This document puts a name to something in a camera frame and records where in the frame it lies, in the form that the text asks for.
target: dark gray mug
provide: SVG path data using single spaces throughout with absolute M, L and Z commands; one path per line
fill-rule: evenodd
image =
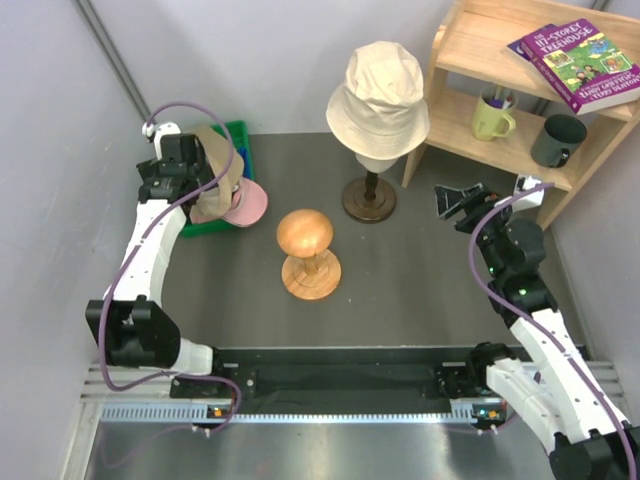
M 551 115 L 531 147 L 531 157 L 543 167 L 563 167 L 587 138 L 587 127 L 571 115 Z

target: green plastic bin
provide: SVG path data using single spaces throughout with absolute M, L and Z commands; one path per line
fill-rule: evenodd
M 242 158 L 244 158 L 244 172 L 242 172 L 242 176 L 250 180 L 255 180 L 255 175 L 253 172 L 253 161 L 251 158 L 251 146 L 249 145 L 249 134 L 247 133 L 247 125 L 242 120 L 225 123 L 225 125 L 229 129 L 229 133 L 231 134 L 231 138 L 233 139 L 233 146 L 236 148 L 238 153 L 240 153 Z M 224 136 L 224 133 L 222 133 L 222 128 L 220 128 L 220 126 L 212 125 L 211 128 L 213 128 L 220 135 Z M 180 235 L 183 237 L 195 237 L 207 233 L 222 232 L 231 228 L 238 227 L 225 222 L 221 218 L 213 220 L 211 222 L 199 223 L 197 225 L 193 225 L 189 223 L 189 220 L 187 220 L 187 224 L 182 229 L 182 232 L 180 232 Z

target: shelf board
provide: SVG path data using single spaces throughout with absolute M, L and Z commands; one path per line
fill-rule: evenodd
M 477 101 L 472 95 L 445 88 L 438 102 L 430 106 L 431 129 L 426 143 L 501 170 L 553 182 L 560 190 L 571 190 L 580 150 L 562 168 L 538 165 L 529 150 L 545 119 L 523 111 L 512 113 L 517 126 L 508 137 L 490 142 L 476 140 L 471 134 L 471 120 Z
M 527 65 L 507 48 L 507 44 L 536 28 L 539 26 L 521 25 L 463 12 L 455 29 L 443 42 L 436 67 L 563 103 L 533 65 Z M 640 58 L 638 52 L 625 50 L 625 53 L 634 61 Z M 598 110 L 597 113 L 629 121 L 633 117 L 634 108 L 635 103 L 626 103 Z

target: yellow-green mug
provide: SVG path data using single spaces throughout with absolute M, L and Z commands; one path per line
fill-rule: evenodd
M 471 122 L 473 136 L 488 142 L 509 135 L 516 128 L 510 113 L 517 102 L 518 97 L 506 88 L 490 86 L 482 90 Z

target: hat stand base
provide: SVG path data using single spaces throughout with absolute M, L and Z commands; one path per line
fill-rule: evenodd
M 359 222 L 382 222 L 396 208 L 396 192 L 377 173 L 367 171 L 366 178 L 353 180 L 345 187 L 342 206 L 347 215 Z
M 333 292 L 342 277 L 338 257 L 325 250 L 316 257 L 287 257 L 282 265 L 282 283 L 302 300 L 320 300 Z

